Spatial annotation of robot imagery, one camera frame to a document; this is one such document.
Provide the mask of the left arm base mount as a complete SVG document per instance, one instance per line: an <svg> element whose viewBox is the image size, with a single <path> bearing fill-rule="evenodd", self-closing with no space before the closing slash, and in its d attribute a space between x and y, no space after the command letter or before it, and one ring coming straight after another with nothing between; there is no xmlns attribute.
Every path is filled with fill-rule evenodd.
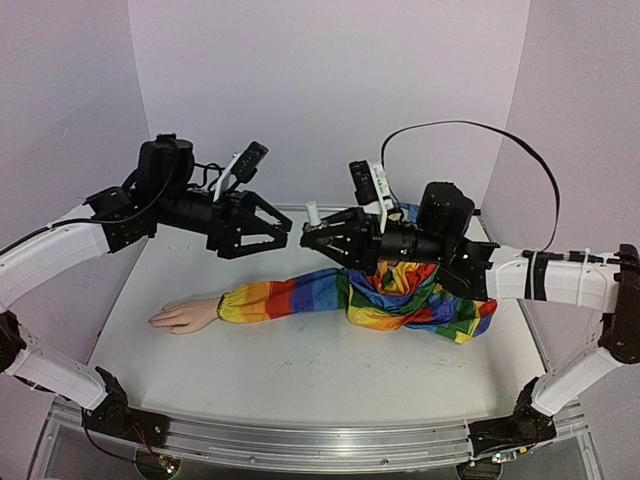
<svg viewBox="0 0 640 480"><path fill-rule="evenodd" d="M123 387L107 370L95 368L106 388L106 398L97 407L82 412L83 426L110 437L161 448L166 444L168 416L131 407Z"/></svg>

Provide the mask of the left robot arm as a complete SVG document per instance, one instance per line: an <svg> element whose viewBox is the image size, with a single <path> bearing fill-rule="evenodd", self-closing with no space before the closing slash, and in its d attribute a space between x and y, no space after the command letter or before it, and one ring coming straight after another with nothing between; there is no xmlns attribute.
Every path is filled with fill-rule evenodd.
<svg viewBox="0 0 640 480"><path fill-rule="evenodd" d="M135 416L115 376L42 342L14 307L86 262L154 238L161 225L204 236L206 249L224 260L284 248L291 220L245 187L268 152L253 141L225 167L202 166L218 176L196 184L193 143L160 134L141 145L137 166L122 184L2 248L2 373L95 411L113 436L131 433Z"/></svg>

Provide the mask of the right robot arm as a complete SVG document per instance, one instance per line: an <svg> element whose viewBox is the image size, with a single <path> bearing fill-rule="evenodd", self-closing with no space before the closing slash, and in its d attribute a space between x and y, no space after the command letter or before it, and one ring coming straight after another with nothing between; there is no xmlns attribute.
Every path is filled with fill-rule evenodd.
<svg viewBox="0 0 640 480"><path fill-rule="evenodd" d="M601 322L522 388L509 415L469 425L476 453L553 439L555 417L570 401L612 371L638 364L639 253L633 245L622 243L611 253L553 253L470 240L475 206L452 183L428 184L412 223L391 220L393 210L388 201L365 199L322 216L309 202L301 244L366 273L382 260L432 264L437 283L460 299L508 300Z"/></svg>

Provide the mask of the clear glitter nail polish bottle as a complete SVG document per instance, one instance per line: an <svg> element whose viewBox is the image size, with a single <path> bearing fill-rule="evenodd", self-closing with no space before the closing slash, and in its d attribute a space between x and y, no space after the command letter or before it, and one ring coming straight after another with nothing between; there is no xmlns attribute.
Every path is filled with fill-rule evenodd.
<svg viewBox="0 0 640 480"><path fill-rule="evenodd" d="M316 233L324 228L322 218L316 201L310 201L305 204L307 222L304 226L304 233Z"/></svg>

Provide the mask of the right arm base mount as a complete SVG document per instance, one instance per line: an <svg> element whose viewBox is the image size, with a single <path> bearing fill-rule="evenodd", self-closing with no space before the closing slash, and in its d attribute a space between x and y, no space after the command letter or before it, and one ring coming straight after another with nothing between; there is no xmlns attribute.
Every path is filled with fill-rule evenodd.
<svg viewBox="0 0 640 480"><path fill-rule="evenodd" d="M538 380L538 377L534 377L524 386L510 415L478 420L469 425L472 459L530 448L556 437L553 418L539 412L532 405L532 393Z"/></svg>

